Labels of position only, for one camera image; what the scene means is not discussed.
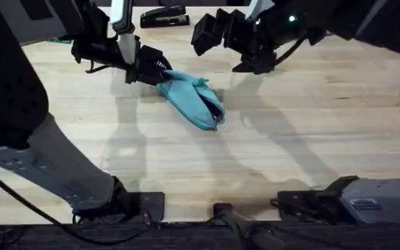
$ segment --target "gray robot arm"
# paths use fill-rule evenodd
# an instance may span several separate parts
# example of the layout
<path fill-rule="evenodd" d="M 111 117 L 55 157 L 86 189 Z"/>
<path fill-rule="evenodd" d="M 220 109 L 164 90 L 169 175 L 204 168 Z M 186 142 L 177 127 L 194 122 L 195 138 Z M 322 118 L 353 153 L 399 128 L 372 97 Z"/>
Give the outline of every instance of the gray robot arm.
<path fill-rule="evenodd" d="M 138 75 L 134 64 L 140 55 L 127 54 L 140 52 L 138 39 L 129 39 L 133 29 L 116 25 L 132 25 L 131 11 L 116 15 L 114 28 L 124 39 L 109 41 L 119 44 L 116 52 L 127 65 L 124 69 Z M 0 167 L 64 199 L 77 215 L 124 213 L 133 217 L 140 213 L 144 194 L 128 193 L 121 182 L 93 165 L 65 137 L 49 114 L 44 86 L 20 46 L 62 36 L 74 39 L 74 45 L 105 42 L 99 32 L 107 29 L 107 21 L 102 11 L 86 0 L 0 0 Z M 164 194 L 155 196 L 160 202 L 153 209 L 161 211 L 153 217 L 159 220 Z"/>

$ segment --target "green object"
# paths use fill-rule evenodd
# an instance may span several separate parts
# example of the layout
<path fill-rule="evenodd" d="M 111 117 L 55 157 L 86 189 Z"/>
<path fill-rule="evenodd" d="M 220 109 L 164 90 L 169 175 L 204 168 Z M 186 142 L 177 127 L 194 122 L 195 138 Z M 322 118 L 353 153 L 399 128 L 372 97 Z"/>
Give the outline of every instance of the green object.
<path fill-rule="evenodd" d="M 224 122 L 225 110 L 206 83 L 207 79 L 166 70 L 172 79 L 159 83 L 157 88 L 180 113 L 203 130 L 215 130 Z"/>
<path fill-rule="evenodd" d="M 64 44 L 71 44 L 71 40 L 59 40 L 58 38 L 51 38 L 49 42 L 57 42 L 57 43 L 64 43 Z"/>

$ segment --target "black object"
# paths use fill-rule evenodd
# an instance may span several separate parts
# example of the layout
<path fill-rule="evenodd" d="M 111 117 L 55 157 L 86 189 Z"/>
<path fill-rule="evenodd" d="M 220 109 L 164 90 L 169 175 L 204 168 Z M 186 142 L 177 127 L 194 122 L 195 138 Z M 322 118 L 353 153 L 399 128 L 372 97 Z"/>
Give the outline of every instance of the black object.
<path fill-rule="evenodd" d="M 110 203 L 94 209 L 74 210 L 74 215 L 93 220 L 109 215 L 124 215 L 125 221 L 137 220 L 142 213 L 152 218 L 153 222 L 161 222 L 165 211 L 165 194 L 162 192 L 127 192 L 116 177 Z"/>
<path fill-rule="evenodd" d="M 79 34 L 84 30 L 83 20 L 71 1 L 49 0 L 49 3 L 60 18 L 67 34 Z M 87 11 L 98 9 L 95 3 L 85 0 L 75 0 L 75 4 L 80 8 L 84 8 L 83 10 L 86 10 L 85 6 L 91 6 L 91 8 L 87 8 Z"/>
<path fill-rule="evenodd" d="M 222 9 L 216 18 L 207 14 L 194 28 L 191 44 L 197 55 L 219 45 L 242 56 L 233 72 L 268 73 L 283 62 L 304 41 L 317 44 L 326 34 L 324 25 L 343 0 L 274 1 L 275 5 L 262 11 L 255 20 L 245 19 L 244 13 L 234 10 L 228 14 Z M 281 45 L 299 39 L 277 59 L 274 52 Z"/>
<path fill-rule="evenodd" d="M 132 7 L 134 0 L 125 0 L 123 3 L 123 13 L 127 13 L 124 15 L 120 22 L 112 23 L 112 28 L 117 34 L 122 33 L 133 33 L 135 30 L 135 26 L 132 23 Z"/>
<path fill-rule="evenodd" d="M 135 62 L 133 65 L 126 63 L 118 45 L 118 35 L 108 37 L 109 17 L 96 5 L 85 3 L 82 9 L 82 16 L 85 22 L 83 34 L 62 37 L 62 39 L 74 40 L 72 55 L 77 63 L 81 59 L 92 62 L 91 69 L 86 72 L 91 74 L 107 67 L 124 69 L 126 73 L 126 83 L 141 81 L 149 85 L 157 85 L 167 80 L 163 74 L 166 69 L 172 69 L 170 63 L 164 57 L 163 52 L 146 45 L 141 46 L 140 37 L 135 36 Z M 122 31 L 131 31 L 132 23 L 126 22 Z M 103 66 L 94 69 L 93 62 Z"/>
<path fill-rule="evenodd" d="M 147 231 L 149 231 L 151 229 L 151 225 L 153 224 L 152 221 L 152 217 L 149 214 L 148 211 L 146 210 L 141 210 L 141 215 L 142 215 L 142 224 L 145 225 L 145 227 L 142 230 L 135 230 L 134 234 L 122 239 L 122 240 L 113 240 L 113 241 L 98 241 L 98 240 L 93 240 L 87 237 L 82 236 L 81 234 L 77 233 L 73 228 L 65 226 L 64 224 L 61 224 L 59 221 L 57 221 L 55 218 L 53 218 L 52 216 L 48 215 L 47 213 L 45 213 L 43 210 L 39 209 L 38 207 L 36 207 L 35 205 L 33 205 L 32 203 L 30 203 L 29 201 L 27 201 L 24 197 L 20 196 L 16 191 L 14 191 L 13 189 L 11 189 L 10 187 L 8 187 L 3 181 L 0 180 L 0 188 L 4 191 L 6 191 L 11 197 L 13 197 L 14 199 L 16 199 L 17 201 L 19 201 L 20 203 L 22 203 L 23 205 L 25 205 L 27 208 L 31 209 L 33 212 L 37 213 L 39 216 L 47 219 L 48 221 L 50 221 L 53 225 L 61 228 L 65 233 L 79 239 L 82 240 L 84 242 L 90 243 L 90 244 L 98 244 L 98 245 L 102 245 L 102 246 L 112 246 L 112 245 L 116 245 L 116 244 L 122 244 L 124 242 L 128 242 L 129 240 L 132 240 L 138 236 L 143 235 L 144 233 L 146 233 Z M 136 199 L 140 199 L 139 195 L 135 194 L 135 200 Z M 161 214 L 163 212 L 158 211 L 156 214 L 157 216 L 159 216 L 159 214 Z"/>
<path fill-rule="evenodd" d="M 340 197 L 343 189 L 357 179 L 357 176 L 339 178 L 323 191 L 282 191 L 271 204 L 278 208 L 283 220 L 355 224 L 355 219 L 340 203 Z"/>
<path fill-rule="evenodd" d="M 170 26 L 189 26 L 189 15 L 185 6 L 170 6 L 150 10 L 140 16 L 140 27 L 159 28 Z"/>
<path fill-rule="evenodd" d="M 234 233 L 238 249 L 251 250 L 300 250 L 295 244 L 285 243 L 274 235 L 264 223 L 248 221 L 239 215 L 229 203 L 214 204 L 214 216 L 227 225 Z"/>
<path fill-rule="evenodd" d="M 0 146 L 25 149 L 48 110 L 46 90 L 0 13 Z"/>
<path fill-rule="evenodd" d="M 45 0 L 20 0 L 31 20 L 41 20 L 53 17 Z"/>

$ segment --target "metal part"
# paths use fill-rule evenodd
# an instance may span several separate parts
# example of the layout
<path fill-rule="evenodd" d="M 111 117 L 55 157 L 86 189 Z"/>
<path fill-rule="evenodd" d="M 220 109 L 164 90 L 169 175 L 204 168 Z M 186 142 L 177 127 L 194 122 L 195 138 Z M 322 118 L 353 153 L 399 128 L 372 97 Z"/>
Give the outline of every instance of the metal part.
<path fill-rule="evenodd" d="M 127 192 L 123 184 L 114 177 L 115 184 L 112 198 L 108 203 L 91 209 L 73 209 L 73 213 L 82 219 L 90 220 L 96 218 L 122 215 L 122 220 L 138 222 L 146 221 L 161 222 L 165 214 L 165 194 L 162 192 Z"/>
<path fill-rule="evenodd" d="M 51 115 L 27 141 L 27 149 L 0 147 L 0 167 L 61 197 L 73 209 L 98 208 L 110 202 L 113 177 L 93 165 Z"/>
<path fill-rule="evenodd" d="M 122 33 L 119 35 L 118 47 L 122 53 L 124 62 L 133 65 L 135 63 L 137 42 L 132 33 Z"/>
<path fill-rule="evenodd" d="M 245 16 L 234 10 L 217 17 L 205 15 L 194 28 L 191 44 L 200 56 L 224 39 L 224 47 L 242 56 L 233 72 L 264 74 L 274 70 L 286 57 L 277 58 L 275 49 L 293 40 L 306 38 L 311 45 L 326 34 L 326 25 L 344 0 L 252 1 Z M 224 22 L 218 22 L 219 14 Z M 214 33 L 216 26 L 225 27 Z"/>

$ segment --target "wooden table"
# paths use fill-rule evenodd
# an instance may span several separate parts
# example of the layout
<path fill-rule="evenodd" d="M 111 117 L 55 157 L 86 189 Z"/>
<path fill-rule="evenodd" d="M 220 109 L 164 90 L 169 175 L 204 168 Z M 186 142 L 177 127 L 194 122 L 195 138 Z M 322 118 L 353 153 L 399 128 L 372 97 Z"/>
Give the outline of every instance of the wooden table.
<path fill-rule="evenodd" d="M 268 203 L 280 190 L 325 188 L 352 174 L 400 177 L 400 55 L 329 37 L 304 44 L 272 74 L 234 74 L 236 52 L 197 57 L 190 45 L 194 24 L 216 8 L 188 8 L 191 26 L 142 30 L 146 10 L 134 8 L 135 34 L 174 69 L 210 79 L 227 111 L 217 132 L 191 125 L 152 87 L 125 84 L 121 70 L 86 74 L 89 63 L 76 64 L 68 44 L 24 50 L 65 134 L 128 190 L 166 193 L 167 221 L 206 219 L 216 202 L 275 219 Z M 0 177 L 70 221 L 58 197 L 3 169 Z M 0 190 L 0 224 L 44 222 Z"/>

